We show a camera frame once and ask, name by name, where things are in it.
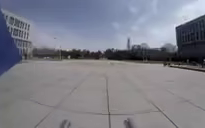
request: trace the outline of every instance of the cloud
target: cloud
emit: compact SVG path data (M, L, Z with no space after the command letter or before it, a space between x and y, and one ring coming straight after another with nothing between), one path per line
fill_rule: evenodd
M158 0L152 0L151 2L151 6L152 6L152 11L153 11L153 14L157 14L157 6L158 6Z
M175 27L205 14L205 0L1 0L36 23L34 43L64 48L176 44Z
M118 30L120 29L120 24L118 22L113 22L112 26L114 27L114 29Z
M132 14L137 14L139 10L138 10L138 8L136 8L136 7L129 6L129 11L130 11Z

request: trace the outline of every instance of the sky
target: sky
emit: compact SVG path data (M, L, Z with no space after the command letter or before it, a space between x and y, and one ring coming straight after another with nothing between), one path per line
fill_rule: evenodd
M205 0L0 0L32 23L36 47L105 50L176 44L175 27L205 14Z

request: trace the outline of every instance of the white building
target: white building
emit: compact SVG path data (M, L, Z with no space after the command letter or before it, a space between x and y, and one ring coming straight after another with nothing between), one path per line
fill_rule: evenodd
M30 41L30 22L4 9L2 9L2 13L6 20L8 30L17 48L19 48L20 55L23 57L31 57L33 45Z

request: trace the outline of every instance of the window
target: window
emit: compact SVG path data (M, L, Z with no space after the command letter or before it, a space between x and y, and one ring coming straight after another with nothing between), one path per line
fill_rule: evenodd
M195 33L191 33L191 41L195 41Z
M184 38L183 38L183 39L184 39L184 42L186 42L186 35L185 35L185 33L184 33L184 36L183 36L183 37L184 37Z
M27 33L27 39L28 39L28 37L29 37L29 33Z
M204 20L202 20L202 29L204 29L204 27L205 27L205 22Z
M185 42L185 32L184 32L184 31L182 32L182 38L183 38L183 39L182 39L183 42Z
M10 28L10 33L11 33L11 35L13 34L13 28L12 27Z
M14 26L19 27L19 23L20 23L20 21L19 21L18 19L15 19L15 24L14 24Z
M22 29L24 29L24 24L25 24L25 23L23 22L23 23L22 23Z
M27 42L27 47L29 47L29 42Z
M6 18L6 21L7 21L7 20L8 20L8 16L6 15L6 17L5 17L5 18Z
M181 38L182 38L182 39L181 39L181 40L182 40L182 42L184 42L184 36L182 36Z
M21 28L21 26L22 26L22 21L19 22L18 26L19 26L19 28Z
M18 36L18 29L16 29L16 28L13 29L13 35Z
M188 42L188 36L185 34L185 40L184 42Z
M196 31L199 31L199 23L196 24Z
M187 36L187 37L188 37L187 42L189 42L189 41L190 41L190 35L188 34L188 36Z
M23 38L23 31L21 31L21 38Z
M202 22L199 21L199 23L198 23L198 30L201 30L201 29L202 29Z
M20 47L20 42L17 42L17 45Z
M200 31L201 40L203 40L203 32Z
M23 47L24 47L24 48L27 47L27 43L26 43L26 41L23 42Z
M189 36L189 40L188 41L190 42L191 41L191 33L188 36Z
M196 40L199 40L198 32L196 32Z
M10 18L9 18L9 24L11 24L11 25L14 24L14 18L13 18L13 17L10 17Z
M20 41L20 47L23 47L23 42L22 41Z
M21 31L19 30L19 37L21 37Z
M203 36L204 36L203 38L204 38L204 40L205 40L205 30L203 31L203 33L204 33L204 34L203 34Z
M26 38L26 32L24 32L24 37L23 37L24 39Z
M28 30L28 31L30 30L30 25L29 25L29 24L28 24L27 30Z
M187 42L187 35L184 35L184 42Z

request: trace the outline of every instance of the paved ground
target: paved ground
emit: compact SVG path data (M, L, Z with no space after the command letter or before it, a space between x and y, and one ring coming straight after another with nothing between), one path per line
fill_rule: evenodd
M180 68L180 69L186 69L186 70L193 70L193 71L199 71L199 72L205 72L205 68L201 68L198 66L190 66L190 65L170 65L169 67L172 68Z
M205 73L115 61L32 61L0 78L0 128L205 128Z

